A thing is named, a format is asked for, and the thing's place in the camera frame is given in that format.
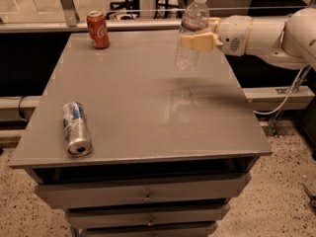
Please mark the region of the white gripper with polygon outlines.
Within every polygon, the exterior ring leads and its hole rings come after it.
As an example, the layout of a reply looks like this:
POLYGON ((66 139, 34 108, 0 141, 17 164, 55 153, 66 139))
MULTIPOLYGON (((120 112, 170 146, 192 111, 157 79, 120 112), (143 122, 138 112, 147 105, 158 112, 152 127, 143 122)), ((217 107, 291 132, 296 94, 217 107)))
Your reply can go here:
POLYGON ((218 47, 224 54, 241 56, 246 52, 246 42, 252 18, 249 16, 230 16, 220 20, 208 19, 211 33, 181 35, 181 47, 198 51, 212 51, 218 47))

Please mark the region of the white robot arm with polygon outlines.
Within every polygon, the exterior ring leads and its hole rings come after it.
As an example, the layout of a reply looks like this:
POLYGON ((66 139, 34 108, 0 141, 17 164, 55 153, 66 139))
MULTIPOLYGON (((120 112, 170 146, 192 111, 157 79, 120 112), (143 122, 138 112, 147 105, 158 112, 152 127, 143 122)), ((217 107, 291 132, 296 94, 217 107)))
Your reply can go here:
POLYGON ((316 69, 316 9, 301 9, 285 17, 208 18, 206 29, 181 34, 180 45, 198 51, 217 48, 233 56, 253 55, 289 70, 316 69))

